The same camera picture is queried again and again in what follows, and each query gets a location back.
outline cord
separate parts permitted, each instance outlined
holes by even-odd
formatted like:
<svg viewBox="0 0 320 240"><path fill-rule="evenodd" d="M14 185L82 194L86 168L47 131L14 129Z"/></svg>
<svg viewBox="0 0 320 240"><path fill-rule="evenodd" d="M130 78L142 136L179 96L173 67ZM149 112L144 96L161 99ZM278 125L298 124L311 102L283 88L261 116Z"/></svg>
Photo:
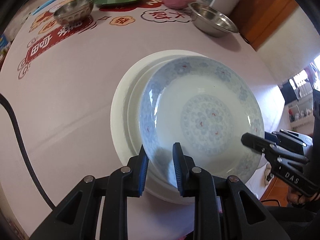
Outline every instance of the cord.
<svg viewBox="0 0 320 240"><path fill-rule="evenodd" d="M278 203L278 206L281 207L280 202L279 202L279 200L277 200L277 199L266 199L266 200L262 200L261 203L263 203L263 202L269 202L269 201L275 201L275 202Z"/></svg>
<svg viewBox="0 0 320 240"><path fill-rule="evenodd" d="M50 200L50 198L48 197L48 195L44 191L43 187L41 186L41 184L40 184L40 182L39 182L39 180L38 180L38 178L37 178L37 176L36 176L36 174L35 174L35 172L34 172L34 170L32 168L32 165L30 163L29 157L27 155L26 149L25 149L24 144L23 144L23 140L22 140L22 137L21 137L20 129L19 129L18 122L17 122L16 116L14 114L14 111L13 111L11 105L9 104L8 100L1 93L0 93L0 104L4 107L4 109L7 111L8 115L10 117L13 129L14 129L14 133L16 135L17 142L18 142L18 145L19 145L19 149L20 149L22 158L24 160L24 163L27 166L29 174L30 174L34 184L36 185L39 193L43 197L44 201L53 210L55 208L55 205L52 203L52 201Z"/></svg>

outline metal bowl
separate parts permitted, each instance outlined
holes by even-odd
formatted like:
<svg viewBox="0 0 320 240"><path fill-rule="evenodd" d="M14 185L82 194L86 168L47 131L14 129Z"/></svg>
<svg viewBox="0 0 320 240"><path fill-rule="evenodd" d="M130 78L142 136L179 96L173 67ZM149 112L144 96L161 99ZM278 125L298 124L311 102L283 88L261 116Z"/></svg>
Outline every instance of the metal bowl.
<svg viewBox="0 0 320 240"><path fill-rule="evenodd" d="M188 6L192 11L193 24L201 31L218 38L239 32L237 26L216 9L197 2L189 3Z"/></svg>
<svg viewBox="0 0 320 240"><path fill-rule="evenodd" d="M93 0L73 0L58 8L53 17L61 25L72 24L88 17L92 8Z"/></svg>

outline circular floral motif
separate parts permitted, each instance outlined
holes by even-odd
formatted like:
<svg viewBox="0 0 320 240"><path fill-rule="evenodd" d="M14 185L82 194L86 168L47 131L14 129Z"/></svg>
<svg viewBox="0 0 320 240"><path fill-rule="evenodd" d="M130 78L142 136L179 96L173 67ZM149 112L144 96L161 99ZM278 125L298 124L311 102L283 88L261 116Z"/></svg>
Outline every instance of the circular floral motif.
<svg viewBox="0 0 320 240"><path fill-rule="evenodd" d="M207 155L219 155L227 148L233 131L228 107L209 95L197 95L183 107L181 129L193 148Z"/></svg>

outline white plate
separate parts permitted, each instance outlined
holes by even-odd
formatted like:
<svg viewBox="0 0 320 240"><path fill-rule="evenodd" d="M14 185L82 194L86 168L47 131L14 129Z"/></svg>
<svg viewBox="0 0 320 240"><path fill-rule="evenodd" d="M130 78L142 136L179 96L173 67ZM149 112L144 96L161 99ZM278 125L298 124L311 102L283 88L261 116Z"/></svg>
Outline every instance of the white plate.
<svg viewBox="0 0 320 240"><path fill-rule="evenodd" d="M245 147L241 136L264 137L261 111L244 80L213 59L180 57L158 69L140 103L143 147L156 171L177 187L172 145L211 174L238 176L246 183L261 154Z"/></svg>
<svg viewBox="0 0 320 240"><path fill-rule="evenodd" d="M166 50L151 54L134 64L122 77L113 96L110 127L114 147L123 165L130 157L139 153L142 144L138 109L143 89L151 75L167 61L183 56L202 56L187 50ZM163 200L190 204L194 198L183 198L177 189L159 178L152 164L149 162L145 189L152 195Z"/></svg>

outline metal screw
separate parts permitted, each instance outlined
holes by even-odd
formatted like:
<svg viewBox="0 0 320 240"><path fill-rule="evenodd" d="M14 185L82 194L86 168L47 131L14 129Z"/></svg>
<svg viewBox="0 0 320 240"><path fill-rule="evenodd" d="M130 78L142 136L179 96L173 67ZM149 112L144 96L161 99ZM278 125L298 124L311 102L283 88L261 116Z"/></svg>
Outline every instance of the metal screw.
<svg viewBox="0 0 320 240"><path fill-rule="evenodd" d="M93 176L91 175L87 175L83 178L84 182L88 183L88 182L91 182L93 181Z"/></svg>
<svg viewBox="0 0 320 240"><path fill-rule="evenodd" d="M200 173L202 170L201 170L201 168L199 168L199 167L193 167L192 169L191 169L194 173Z"/></svg>
<svg viewBox="0 0 320 240"><path fill-rule="evenodd" d="M229 180L233 183L236 183L239 181L239 178L235 175L231 175L231 176L229 176Z"/></svg>
<svg viewBox="0 0 320 240"><path fill-rule="evenodd" d="M121 172L123 172L123 173L128 173L129 171L131 171L131 169L130 169L130 167L128 167L128 166L123 166L123 167L121 168Z"/></svg>

